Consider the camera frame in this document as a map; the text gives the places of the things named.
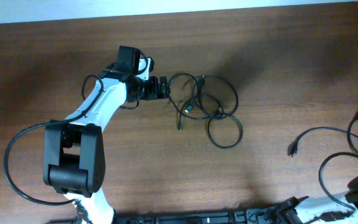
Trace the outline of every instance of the black bracket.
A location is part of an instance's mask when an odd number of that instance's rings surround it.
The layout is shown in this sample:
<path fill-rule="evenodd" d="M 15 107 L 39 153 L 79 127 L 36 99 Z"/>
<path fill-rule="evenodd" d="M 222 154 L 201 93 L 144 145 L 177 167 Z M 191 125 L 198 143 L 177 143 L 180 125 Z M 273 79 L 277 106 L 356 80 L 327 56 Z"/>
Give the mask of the black bracket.
<path fill-rule="evenodd" d="M 73 144 L 81 146 L 80 155 L 64 152 Z M 56 124 L 45 128 L 43 178 L 57 193 L 90 198 L 102 186 L 105 170 L 101 127 Z"/>

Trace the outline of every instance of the wooden table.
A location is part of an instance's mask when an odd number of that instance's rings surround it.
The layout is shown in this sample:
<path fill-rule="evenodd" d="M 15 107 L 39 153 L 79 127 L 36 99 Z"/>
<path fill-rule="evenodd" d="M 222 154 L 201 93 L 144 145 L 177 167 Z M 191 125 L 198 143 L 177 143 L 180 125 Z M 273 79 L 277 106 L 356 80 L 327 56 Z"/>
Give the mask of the wooden table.
<path fill-rule="evenodd" d="M 239 92 L 235 115 L 244 138 L 222 150 L 209 141 L 204 121 L 185 119 L 179 132 L 168 100 L 117 111 L 103 134 L 103 190 L 117 212 L 258 207 L 324 195 L 320 163 L 349 150 L 345 135 L 311 133 L 294 158 L 287 146 L 313 126 L 347 128 L 358 109 L 358 2 L 0 24 L 0 223 L 75 216 L 71 205 L 46 207 L 15 194 L 2 157 L 21 129 L 77 109 L 84 77 L 114 61 L 120 45 L 153 57 L 158 77 L 186 71 L 230 79 Z M 181 89 L 184 82 L 173 88 L 176 100 L 190 94 Z M 211 93 L 233 104 L 230 93 Z M 217 121 L 212 134 L 224 144 L 236 140 L 238 129 L 233 121 Z M 17 142 L 12 178 L 34 197 L 64 200 L 42 182 L 43 144 L 43 129 Z M 324 180 L 339 193 L 357 175 L 357 160 L 338 158 Z"/>

